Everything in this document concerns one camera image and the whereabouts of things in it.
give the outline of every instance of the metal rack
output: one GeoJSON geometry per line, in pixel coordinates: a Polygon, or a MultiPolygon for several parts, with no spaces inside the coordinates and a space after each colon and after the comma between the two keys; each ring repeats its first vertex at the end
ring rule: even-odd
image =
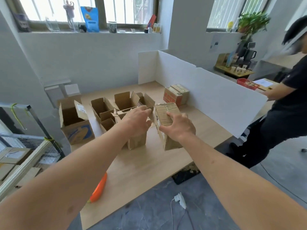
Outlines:
{"type": "MultiPolygon", "coordinates": [[[[0,107],[12,108],[13,104],[0,103],[0,107]]],[[[32,154],[0,186],[0,201],[4,199],[32,167],[52,164],[65,157],[60,146],[49,135],[30,105],[16,104],[14,108],[24,109],[37,122],[46,137],[0,133],[0,141],[6,147],[31,148],[32,154]]]]}

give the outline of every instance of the gray floor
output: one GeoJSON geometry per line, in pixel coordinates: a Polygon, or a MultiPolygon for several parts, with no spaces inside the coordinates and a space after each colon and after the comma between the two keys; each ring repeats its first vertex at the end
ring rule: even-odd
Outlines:
{"type": "MultiPolygon", "coordinates": [[[[231,141],[238,142],[237,139],[231,138],[216,149],[221,153],[226,153],[228,143],[231,141]]],[[[307,137],[287,140],[272,149],[262,165],[273,178],[307,201],[307,153],[300,153],[301,148],[307,148],[307,137]]],[[[307,209],[307,204],[278,185],[260,165],[253,167],[252,170],[307,209]]],[[[176,185],[171,178],[161,182],[89,230],[171,230],[170,202],[179,192],[182,192],[185,198],[195,230],[239,229],[222,207],[202,174],[199,174],[181,185],[176,185]]],[[[172,207],[174,229],[176,230],[184,210],[177,202],[173,202],[172,207]]],[[[71,229],[79,229],[79,227],[78,221],[75,221],[71,229]]],[[[186,213],[178,229],[192,229],[186,213]]]]}

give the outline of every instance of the white cable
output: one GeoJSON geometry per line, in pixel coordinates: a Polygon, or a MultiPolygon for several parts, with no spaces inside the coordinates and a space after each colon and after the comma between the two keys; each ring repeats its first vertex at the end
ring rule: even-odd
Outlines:
{"type": "Polygon", "coordinates": [[[171,212],[172,212],[172,227],[173,227],[173,230],[174,230],[174,219],[173,219],[173,210],[172,210],[172,202],[174,201],[175,199],[173,198],[172,201],[171,201],[171,212]]]}

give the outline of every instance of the potted plant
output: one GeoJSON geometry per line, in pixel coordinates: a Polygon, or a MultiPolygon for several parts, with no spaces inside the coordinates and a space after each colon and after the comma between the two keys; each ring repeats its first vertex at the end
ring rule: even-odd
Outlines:
{"type": "Polygon", "coordinates": [[[242,14],[238,24],[238,31],[244,34],[241,39],[252,41],[251,37],[258,31],[267,31],[267,24],[270,20],[271,18],[262,11],[242,14]]]}

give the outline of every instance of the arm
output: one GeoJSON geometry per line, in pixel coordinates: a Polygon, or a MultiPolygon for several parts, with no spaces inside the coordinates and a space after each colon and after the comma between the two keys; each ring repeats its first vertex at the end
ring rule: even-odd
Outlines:
{"type": "Polygon", "coordinates": [[[273,101],[273,100],[282,99],[283,97],[287,96],[288,94],[292,93],[295,90],[296,90],[295,88],[291,88],[283,83],[280,83],[276,85],[274,89],[264,91],[261,93],[269,98],[268,101],[273,101]]]}
{"type": "Polygon", "coordinates": [[[131,136],[151,125],[145,106],[50,167],[0,204],[1,229],[66,230],[131,136]]]}
{"type": "Polygon", "coordinates": [[[242,230],[306,229],[307,211],[253,171],[219,153],[197,136],[185,114],[175,115],[169,127],[160,126],[178,141],[242,230]]]}

